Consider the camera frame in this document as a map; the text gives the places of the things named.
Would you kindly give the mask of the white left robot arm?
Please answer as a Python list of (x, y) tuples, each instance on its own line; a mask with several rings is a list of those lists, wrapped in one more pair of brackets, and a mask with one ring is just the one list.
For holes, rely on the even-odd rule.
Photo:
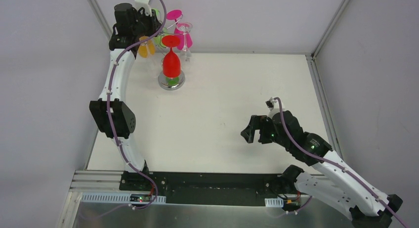
[(104, 88), (97, 100), (89, 103), (89, 110), (98, 130), (117, 147), (124, 169), (133, 175), (131, 183), (138, 190), (146, 190), (151, 183), (143, 171), (147, 167), (134, 139), (136, 117), (126, 103), (128, 78), (136, 60), (137, 42), (150, 39), (161, 27), (156, 11), (134, 8), (129, 3), (114, 7), (115, 24), (109, 40), (110, 65)]

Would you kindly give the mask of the red wine glass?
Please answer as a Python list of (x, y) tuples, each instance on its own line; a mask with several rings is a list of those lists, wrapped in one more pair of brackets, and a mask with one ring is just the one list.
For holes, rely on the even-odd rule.
[(169, 52), (163, 58), (163, 74), (168, 78), (176, 78), (181, 73), (181, 64), (173, 48), (180, 44), (180, 39), (174, 35), (167, 35), (162, 38), (162, 43), (169, 48)]

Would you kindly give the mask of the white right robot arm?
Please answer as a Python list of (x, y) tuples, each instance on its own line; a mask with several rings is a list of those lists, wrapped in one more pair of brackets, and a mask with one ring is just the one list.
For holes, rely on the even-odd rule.
[(355, 228), (390, 227), (403, 200), (362, 179), (322, 137), (305, 132), (291, 112), (274, 109), (269, 115), (252, 115), (241, 136), (252, 143), (256, 131), (259, 143), (276, 143), (296, 160), (327, 177), (322, 181), (290, 165), (280, 180), (284, 192), (297, 190), (319, 199), (347, 217)]

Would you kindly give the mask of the chrome wine glass rack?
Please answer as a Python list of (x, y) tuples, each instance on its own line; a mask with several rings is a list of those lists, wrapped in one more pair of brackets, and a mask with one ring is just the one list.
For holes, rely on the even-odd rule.
[[(174, 35), (173, 34), (174, 28), (173, 27), (168, 28), (168, 27), (166, 27), (168, 35)], [(155, 49), (156, 50), (158, 49), (160, 51), (162, 51), (163, 49), (167, 49), (169, 51), (168, 47), (167, 48), (162, 48), (162, 47), (159, 47), (157, 45), (155, 45)], [(187, 68), (190, 65), (190, 63), (187, 63), (186, 65), (183, 63), (183, 61), (181, 59), (181, 56), (180, 56), (181, 51), (177, 47), (174, 47), (173, 51), (178, 55), (178, 57), (180, 59), (181, 73), (176, 78), (168, 78), (163, 74), (163, 58), (167, 54), (167, 53), (165, 53), (162, 60), (161, 60), (162, 70), (161, 70), (161, 72), (159, 73), (159, 76), (158, 76), (158, 83), (159, 83), (160, 87), (165, 89), (165, 90), (176, 90), (176, 89), (180, 88), (185, 83), (185, 74), (183, 72), (183, 69)]]

